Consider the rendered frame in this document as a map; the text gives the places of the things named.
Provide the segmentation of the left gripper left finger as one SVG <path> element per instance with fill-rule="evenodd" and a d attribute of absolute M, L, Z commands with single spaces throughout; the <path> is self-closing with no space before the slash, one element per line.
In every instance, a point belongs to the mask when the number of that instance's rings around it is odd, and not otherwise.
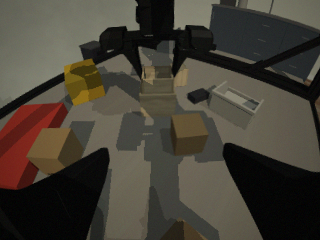
<path fill-rule="evenodd" d="M 0 188 L 0 228 L 17 240 L 87 240 L 108 165 L 100 148 L 28 187 Z"/>

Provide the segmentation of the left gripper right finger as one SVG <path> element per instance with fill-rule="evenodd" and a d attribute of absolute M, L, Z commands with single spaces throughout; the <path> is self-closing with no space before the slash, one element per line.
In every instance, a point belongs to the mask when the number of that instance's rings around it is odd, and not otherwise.
<path fill-rule="evenodd" d="M 223 157 L 263 240 L 307 240 L 320 224 L 320 172 L 232 143 Z"/>

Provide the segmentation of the red flat rectangular block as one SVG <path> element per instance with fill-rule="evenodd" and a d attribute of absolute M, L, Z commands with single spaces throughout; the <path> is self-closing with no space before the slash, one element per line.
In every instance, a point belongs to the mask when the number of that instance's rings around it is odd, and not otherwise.
<path fill-rule="evenodd" d="M 64 103 L 21 105 L 0 131 L 0 188 L 21 189 L 35 180 L 39 168 L 27 153 L 43 128 L 60 128 Z"/>

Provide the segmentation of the yellow rectangular block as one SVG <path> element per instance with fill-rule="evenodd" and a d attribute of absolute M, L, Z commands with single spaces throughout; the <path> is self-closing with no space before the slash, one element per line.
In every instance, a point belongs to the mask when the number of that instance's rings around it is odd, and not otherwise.
<path fill-rule="evenodd" d="M 64 79 L 73 105 L 105 96 L 100 73 L 92 59 L 64 65 Z"/>

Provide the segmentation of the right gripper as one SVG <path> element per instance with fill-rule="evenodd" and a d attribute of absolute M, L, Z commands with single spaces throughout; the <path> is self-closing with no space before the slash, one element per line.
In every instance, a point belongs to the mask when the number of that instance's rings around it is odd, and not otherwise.
<path fill-rule="evenodd" d="M 139 4 L 140 31 L 127 31 L 127 27 L 111 27 L 101 33 L 99 41 L 101 51 L 119 49 L 117 53 L 127 57 L 140 80 L 143 68 L 137 41 L 176 40 L 172 63 L 173 79 L 189 53 L 196 52 L 196 48 L 212 48 L 213 33 L 204 25 L 185 25 L 185 29 L 173 29 L 172 33 L 175 0 L 137 0 L 137 4 Z"/>

